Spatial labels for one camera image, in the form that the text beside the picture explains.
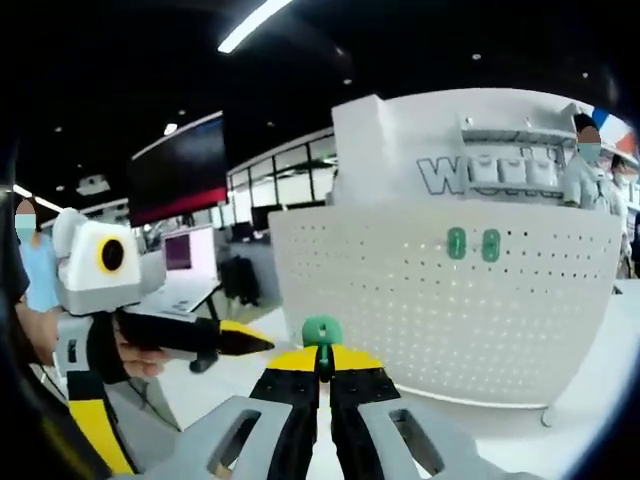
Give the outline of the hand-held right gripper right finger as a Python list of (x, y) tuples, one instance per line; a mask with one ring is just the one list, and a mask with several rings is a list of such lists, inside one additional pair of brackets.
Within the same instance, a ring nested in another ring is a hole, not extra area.
[(404, 398), (381, 363), (335, 345), (331, 435), (346, 479), (534, 479), (483, 458), (475, 439), (426, 404)]

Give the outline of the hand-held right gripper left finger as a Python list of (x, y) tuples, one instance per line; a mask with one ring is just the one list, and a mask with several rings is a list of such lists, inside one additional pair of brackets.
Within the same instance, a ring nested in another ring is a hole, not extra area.
[(304, 479), (317, 438), (315, 347), (271, 361), (247, 397), (232, 396), (189, 426), (146, 479)]

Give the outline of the person's left hand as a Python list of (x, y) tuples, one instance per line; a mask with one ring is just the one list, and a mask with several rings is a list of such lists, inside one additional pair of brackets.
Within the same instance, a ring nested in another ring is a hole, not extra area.
[[(33, 310), (27, 306), (25, 295), (15, 304), (15, 310), (36, 358), (44, 365), (52, 366), (53, 353), (58, 344), (57, 320), (61, 310)], [(87, 350), (89, 365), (97, 369), (107, 385), (131, 378), (155, 377), (169, 361), (169, 355), (163, 350), (143, 350), (129, 343), (115, 320), (99, 322), (92, 327)]]

